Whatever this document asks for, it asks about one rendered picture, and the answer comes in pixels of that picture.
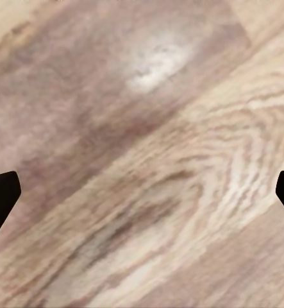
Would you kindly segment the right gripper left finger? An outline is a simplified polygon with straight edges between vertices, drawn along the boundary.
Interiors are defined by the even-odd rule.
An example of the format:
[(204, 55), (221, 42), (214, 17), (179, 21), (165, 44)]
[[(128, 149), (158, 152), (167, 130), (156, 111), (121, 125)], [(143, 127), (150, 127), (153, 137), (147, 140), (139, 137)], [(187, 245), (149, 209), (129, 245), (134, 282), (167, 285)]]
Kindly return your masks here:
[(0, 174), (0, 229), (21, 195), (19, 177), (15, 171)]

